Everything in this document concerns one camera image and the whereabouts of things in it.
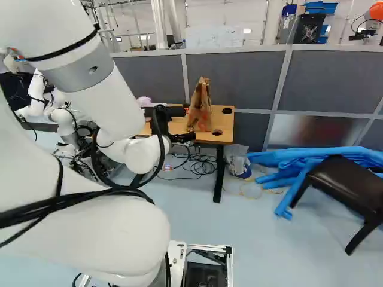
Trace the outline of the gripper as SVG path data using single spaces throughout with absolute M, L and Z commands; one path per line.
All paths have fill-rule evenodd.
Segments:
M 173 134 L 169 135 L 169 138 L 172 143 L 186 143 L 196 140 L 196 134 L 194 132 L 188 132 L 183 134 Z

